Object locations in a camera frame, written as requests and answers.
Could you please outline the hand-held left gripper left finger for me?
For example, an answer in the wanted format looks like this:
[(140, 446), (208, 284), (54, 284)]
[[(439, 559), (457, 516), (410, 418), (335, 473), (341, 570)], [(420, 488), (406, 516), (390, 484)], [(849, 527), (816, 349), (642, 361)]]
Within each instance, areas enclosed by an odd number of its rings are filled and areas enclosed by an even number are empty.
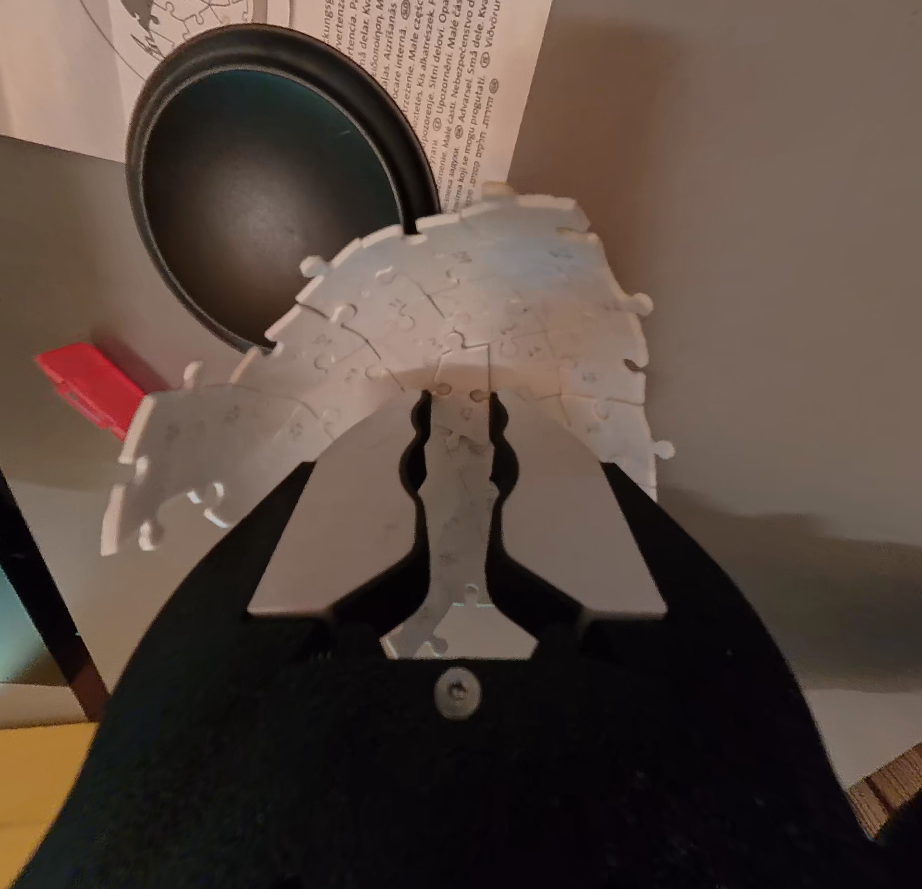
[(257, 617), (398, 626), (425, 601), (420, 490), (432, 394), (386, 404), (317, 460), (250, 604)]

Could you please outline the black round ball stand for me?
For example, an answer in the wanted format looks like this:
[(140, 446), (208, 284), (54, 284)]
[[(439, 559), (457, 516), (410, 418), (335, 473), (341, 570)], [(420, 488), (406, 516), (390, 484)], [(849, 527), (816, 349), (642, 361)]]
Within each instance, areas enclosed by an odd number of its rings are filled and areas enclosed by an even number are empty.
[(126, 135), (137, 232), (164, 283), (240, 353), (294, 303), (306, 257), (441, 213), (421, 142), (373, 76), (270, 24), (194, 36), (147, 78)]

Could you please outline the partly built white puzzle ball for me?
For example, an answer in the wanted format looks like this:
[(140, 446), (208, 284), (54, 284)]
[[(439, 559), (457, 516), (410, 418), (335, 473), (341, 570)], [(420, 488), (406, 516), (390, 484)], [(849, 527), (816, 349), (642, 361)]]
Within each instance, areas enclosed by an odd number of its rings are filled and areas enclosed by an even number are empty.
[(119, 462), (133, 473), (109, 494), (100, 553), (158, 547), (158, 514), (182, 495), (216, 526), (246, 517), (300, 463), (402, 397), (432, 393), (429, 521), (432, 587), (385, 636), (394, 658), (524, 657), (524, 633), (502, 630), (486, 592), (490, 511), (490, 392), (507, 391), (559, 421), (603, 463), (652, 499), (655, 441), (644, 412), (649, 362), (640, 318), (572, 199), (484, 188), (457, 214), (353, 240), (329, 262), (301, 263), (305, 286), (270, 326), (268, 351), (249, 350), (232, 374), (147, 395)]

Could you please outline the red plastic clip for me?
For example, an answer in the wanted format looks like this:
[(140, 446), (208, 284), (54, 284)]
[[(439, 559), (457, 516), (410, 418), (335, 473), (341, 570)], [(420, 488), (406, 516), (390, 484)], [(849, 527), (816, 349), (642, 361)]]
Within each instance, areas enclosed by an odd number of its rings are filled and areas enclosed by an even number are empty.
[(39, 353), (34, 363), (72, 409), (123, 442), (146, 393), (87, 342)]

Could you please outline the yellow plastic bin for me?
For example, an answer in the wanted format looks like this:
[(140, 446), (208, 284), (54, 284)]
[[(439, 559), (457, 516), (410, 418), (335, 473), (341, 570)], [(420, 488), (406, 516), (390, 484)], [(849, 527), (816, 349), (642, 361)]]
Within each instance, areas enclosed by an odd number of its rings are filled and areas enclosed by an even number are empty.
[(98, 728), (83, 722), (1, 732), (1, 886), (10, 887), (60, 812)]

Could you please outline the folded puzzle instruction leaflet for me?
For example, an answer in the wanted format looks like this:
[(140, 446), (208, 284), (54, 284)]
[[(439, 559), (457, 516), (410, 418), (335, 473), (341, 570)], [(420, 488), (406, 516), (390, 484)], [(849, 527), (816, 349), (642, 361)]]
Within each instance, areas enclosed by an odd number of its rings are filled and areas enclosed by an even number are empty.
[(445, 212), (508, 177), (552, 0), (1, 0), (2, 134), (122, 162), (144, 83), (243, 23), (302, 31), (386, 89)]

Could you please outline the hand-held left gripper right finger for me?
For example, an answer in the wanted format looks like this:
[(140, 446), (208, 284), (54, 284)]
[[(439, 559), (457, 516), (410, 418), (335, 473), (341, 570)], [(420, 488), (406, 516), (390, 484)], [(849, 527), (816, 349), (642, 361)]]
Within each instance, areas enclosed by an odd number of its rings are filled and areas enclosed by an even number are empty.
[(519, 626), (646, 621), (667, 605), (589, 446), (513, 392), (490, 396), (493, 604)]

